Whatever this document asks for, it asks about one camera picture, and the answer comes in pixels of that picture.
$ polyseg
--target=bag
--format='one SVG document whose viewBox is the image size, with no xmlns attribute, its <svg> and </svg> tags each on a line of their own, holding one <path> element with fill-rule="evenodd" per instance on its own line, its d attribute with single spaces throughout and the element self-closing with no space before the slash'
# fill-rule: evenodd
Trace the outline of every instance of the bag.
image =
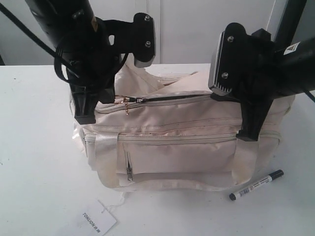
<svg viewBox="0 0 315 236">
<path fill-rule="evenodd" d="M 294 96 L 276 99 L 258 142 L 236 139 L 239 103 L 210 98 L 209 71 L 161 78 L 130 57 L 116 75 L 118 99 L 76 124 L 74 139 L 101 182 L 119 191 L 189 188 L 220 191 L 248 182 L 278 147 L 279 124 Z"/>
</svg>

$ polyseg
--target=table surface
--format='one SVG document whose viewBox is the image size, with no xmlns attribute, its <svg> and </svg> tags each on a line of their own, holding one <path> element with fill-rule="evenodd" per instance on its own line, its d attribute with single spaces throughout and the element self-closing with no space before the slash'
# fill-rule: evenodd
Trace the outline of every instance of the table surface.
<svg viewBox="0 0 315 236">
<path fill-rule="evenodd" d="M 153 65 L 156 75 L 209 64 Z M 119 202 L 72 141 L 69 88 L 52 66 L 0 67 L 0 235 L 53 236 L 88 203 Z M 232 202 L 225 192 L 136 192 L 109 236 L 296 236 L 315 230 L 315 104 L 298 95 L 270 166 L 285 176 Z"/>
</svg>

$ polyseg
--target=bag strap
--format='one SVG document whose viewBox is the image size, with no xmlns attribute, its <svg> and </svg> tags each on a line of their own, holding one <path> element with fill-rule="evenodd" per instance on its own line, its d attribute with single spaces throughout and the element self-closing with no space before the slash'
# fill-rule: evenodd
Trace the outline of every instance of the bag strap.
<svg viewBox="0 0 315 236">
<path fill-rule="evenodd" d="M 196 189 L 206 191 L 222 191 L 232 186 L 248 182 L 255 170 L 258 156 L 259 142 L 245 142 L 237 140 L 232 166 L 234 185 L 216 187 L 186 179 L 157 179 L 128 186 L 120 186 L 116 175 L 118 133 L 100 132 L 95 141 L 96 170 L 103 185 L 118 191 L 133 192 L 137 190 L 162 190 L 162 189 Z"/>
</svg>

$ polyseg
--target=hang tag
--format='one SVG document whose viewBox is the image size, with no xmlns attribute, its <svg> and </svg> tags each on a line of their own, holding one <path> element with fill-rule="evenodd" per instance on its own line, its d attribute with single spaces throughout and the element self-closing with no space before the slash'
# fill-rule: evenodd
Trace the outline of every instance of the hang tag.
<svg viewBox="0 0 315 236">
<path fill-rule="evenodd" d="M 58 230 L 55 236 L 103 236 L 116 222 L 116 219 L 96 201 L 82 209 L 68 225 Z"/>
</svg>

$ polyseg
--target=black marker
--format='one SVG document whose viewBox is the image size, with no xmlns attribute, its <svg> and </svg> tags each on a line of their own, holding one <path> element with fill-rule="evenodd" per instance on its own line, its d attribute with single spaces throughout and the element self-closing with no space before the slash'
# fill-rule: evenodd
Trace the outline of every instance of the black marker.
<svg viewBox="0 0 315 236">
<path fill-rule="evenodd" d="M 235 193 L 231 193 L 230 194 L 230 199 L 232 201 L 235 201 L 236 199 L 254 191 L 255 189 L 261 187 L 261 186 L 264 186 L 265 184 L 275 180 L 276 178 L 279 178 L 281 176 L 284 175 L 284 172 L 282 170 L 278 170 L 278 171 L 275 171 L 269 175 L 267 175 L 266 177 L 262 178 L 261 180 L 257 181 L 256 183 L 253 183 L 249 186 L 247 186 L 246 188 L 243 188 Z"/>
</svg>

